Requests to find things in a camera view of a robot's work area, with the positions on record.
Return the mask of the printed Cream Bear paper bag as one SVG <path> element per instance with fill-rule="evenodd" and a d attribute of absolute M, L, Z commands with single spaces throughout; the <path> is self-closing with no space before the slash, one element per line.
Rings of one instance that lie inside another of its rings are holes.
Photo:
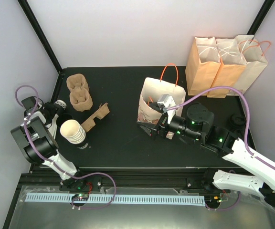
<path fill-rule="evenodd" d="M 163 107 L 176 106 L 184 102 L 186 92 L 178 85 L 179 71 L 176 69 L 176 80 L 169 83 L 163 80 L 167 67 L 164 67 L 161 77 L 147 77 L 140 93 L 137 121 L 156 125 L 162 115 Z"/>

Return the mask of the stack of white paper cups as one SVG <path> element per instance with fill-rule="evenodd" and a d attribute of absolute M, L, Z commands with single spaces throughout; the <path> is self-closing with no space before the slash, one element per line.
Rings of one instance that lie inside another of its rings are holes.
<path fill-rule="evenodd" d="M 85 141 L 86 133 L 82 126 L 74 119 L 65 121 L 60 127 L 61 135 L 72 144 Z"/>

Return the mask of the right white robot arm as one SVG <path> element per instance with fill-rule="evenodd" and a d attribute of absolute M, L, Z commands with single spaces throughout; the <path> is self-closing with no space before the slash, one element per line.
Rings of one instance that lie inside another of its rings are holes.
<path fill-rule="evenodd" d="M 188 137 L 201 147 L 232 162 L 250 175 L 234 174 L 220 169 L 208 168 L 200 186 L 208 193 L 218 190 L 245 192 L 264 200 L 275 208 L 275 163 L 256 152 L 229 130 L 213 124 L 214 114 L 200 103 L 193 103 L 186 117 L 169 117 L 163 112 L 156 124 L 137 124 L 152 138 L 166 137 L 168 132 Z"/>

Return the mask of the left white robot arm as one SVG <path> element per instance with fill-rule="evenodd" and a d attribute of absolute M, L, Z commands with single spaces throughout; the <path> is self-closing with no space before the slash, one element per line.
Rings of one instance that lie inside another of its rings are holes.
<path fill-rule="evenodd" d="M 25 159 L 31 164 L 45 165 L 59 174 L 62 181 L 69 181 L 76 190 L 83 190 L 87 178 L 78 174 L 78 168 L 65 159 L 55 140 L 57 119 L 65 112 L 66 103 L 57 100 L 44 103 L 35 96 L 21 101 L 25 108 L 24 121 L 11 130 L 11 135 Z"/>

